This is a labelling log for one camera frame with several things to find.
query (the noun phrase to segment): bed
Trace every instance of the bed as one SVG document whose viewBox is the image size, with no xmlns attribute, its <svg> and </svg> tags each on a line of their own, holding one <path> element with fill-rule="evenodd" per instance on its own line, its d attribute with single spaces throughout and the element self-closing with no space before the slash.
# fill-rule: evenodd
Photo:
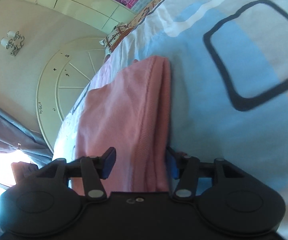
<svg viewBox="0 0 288 240">
<path fill-rule="evenodd" d="M 151 55 L 171 63 L 169 145 L 204 162 L 223 157 L 277 190 L 288 239 L 288 0 L 164 0 L 83 90 L 54 158 L 74 160 L 87 92 Z"/>
</svg>

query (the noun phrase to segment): silver rivet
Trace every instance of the silver rivet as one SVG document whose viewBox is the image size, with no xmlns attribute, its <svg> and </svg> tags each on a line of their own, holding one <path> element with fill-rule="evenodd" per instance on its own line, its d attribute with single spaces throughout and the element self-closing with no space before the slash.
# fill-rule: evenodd
<svg viewBox="0 0 288 240">
<path fill-rule="evenodd" d="M 180 189 L 180 190 L 177 190 L 175 194 L 178 197 L 190 197 L 191 191 L 188 189 Z"/>
<path fill-rule="evenodd" d="M 87 194 L 91 198 L 99 198 L 104 195 L 104 192 L 99 189 L 93 189 L 93 190 L 90 190 Z"/>
<path fill-rule="evenodd" d="M 135 203 L 135 199 L 129 198 L 128 200 L 126 200 L 126 202 L 127 202 L 128 204 L 134 204 L 134 203 Z"/>
</svg>

